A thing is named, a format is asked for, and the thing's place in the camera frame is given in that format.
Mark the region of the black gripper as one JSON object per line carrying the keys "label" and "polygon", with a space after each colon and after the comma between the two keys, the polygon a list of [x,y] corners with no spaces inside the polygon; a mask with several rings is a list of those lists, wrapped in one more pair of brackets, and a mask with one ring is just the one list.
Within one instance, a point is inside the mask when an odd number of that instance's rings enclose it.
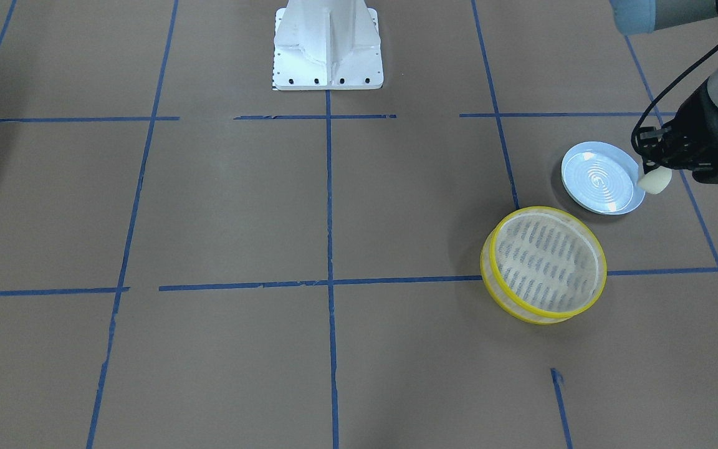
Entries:
{"label": "black gripper", "polygon": [[[664,161],[670,168],[689,170],[695,181],[718,185],[718,106],[708,90],[704,82],[664,128],[636,128],[636,150],[653,150],[664,140]],[[642,176],[662,170],[655,161],[642,159]]]}

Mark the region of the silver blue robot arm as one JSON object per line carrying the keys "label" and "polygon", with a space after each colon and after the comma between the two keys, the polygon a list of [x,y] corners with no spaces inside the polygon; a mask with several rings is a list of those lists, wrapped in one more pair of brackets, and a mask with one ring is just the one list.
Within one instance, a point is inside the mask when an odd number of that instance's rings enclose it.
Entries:
{"label": "silver blue robot arm", "polygon": [[[625,36],[653,33],[718,17],[718,1],[613,1],[616,28]],[[660,127],[645,126],[656,105],[689,74],[718,53],[718,43],[684,69],[646,107],[630,142],[642,159],[638,186],[650,194],[663,191],[675,171],[687,170],[699,183],[718,185],[718,68]]]}

